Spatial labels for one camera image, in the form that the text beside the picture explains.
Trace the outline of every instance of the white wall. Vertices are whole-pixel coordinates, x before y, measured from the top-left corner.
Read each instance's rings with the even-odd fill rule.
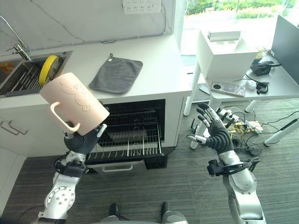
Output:
[[[178,48],[181,50],[182,33],[184,25],[184,15],[187,7],[187,0],[177,0],[174,18],[174,35],[176,37]]]
[[[0,14],[32,50],[44,47],[173,33],[175,0],[156,14],[126,15],[122,0],[1,0]],[[0,23],[0,55],[17,43]]]
[[[24,161],[24,156],[0,148],[0,216]]]

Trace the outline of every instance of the computer mouse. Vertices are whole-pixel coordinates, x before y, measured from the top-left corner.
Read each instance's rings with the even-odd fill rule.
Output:
[[[246,89],[248,90],[255,90],[256,89],[256,82],[253,80],[248,80],[245,84]]]

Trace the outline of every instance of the pink mug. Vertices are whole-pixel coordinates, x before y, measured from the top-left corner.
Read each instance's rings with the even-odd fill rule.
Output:
[[[105,107],[71,72],[47,83],[40,94],[51,104],[50,115],[67,133],[85,135],[109,115]]]

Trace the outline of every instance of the gray towel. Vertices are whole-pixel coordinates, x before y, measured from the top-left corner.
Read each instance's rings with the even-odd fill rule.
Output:
[[[140,61],[113,57],[113,54],[110,54],[110,58],[102,65],[89,88],[112,93],[127,92],[137,79],[142,65]]]

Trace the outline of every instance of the table leg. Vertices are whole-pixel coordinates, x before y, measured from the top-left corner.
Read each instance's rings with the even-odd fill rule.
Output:
[[[268,138],[264,142],[264,144],[266,146],[271,146],[272,144],[277,143],[279,140],[281,140],[287,134],[289,134],[289,133],[293,132],[294,130],[296,130],[297,128],[299,128],[299,121],[297,119],[295,119],[295,120],[291,121],[290,123],[288,123],[283,128],[281,128],[279,130],[279,132],[275,133],[273,136],[271,136],[270,138]]]
[[[220,104],[221,104],[221,101],[219,101],[219,100],[217,100],[213,97],[210,98],[209,106],[212,109],[214,109],[215,111],[218,109]],[[199,136],[202,136],[203,133],[205,132],[205,130],[206,130],[206,126],[202,122],[200,122],[197,129],[196,129],[195,134],[199,135]],[[192,141],[191,144],[190,144],[191,149],[196,149],[197,146],[198,146],[198,143],[195,142],[195,141]]]
[[[251,113],[254,109],[254,107],[259,103],[261,102],[262,100],[261,99],[255,99],[253,100],[246,108],[245,108],[245,112],[247,113]]]
[[[185,116],[188,116],[189,113],[190,113],[190,109],[191,109],[192,101],[193,101],[194,94],[195,94],[195,91],[196,91],[196,85],[197,85],[197,82],[198,82],[198,79],[199,79],[200,72],[201,72],[200,66],[199,66],[198,62],[196,62],[195,69],[194,69],[193,80],[192,80],[191,96],[189,96],[187,98],[185,109],[184,109],[184,115]]]

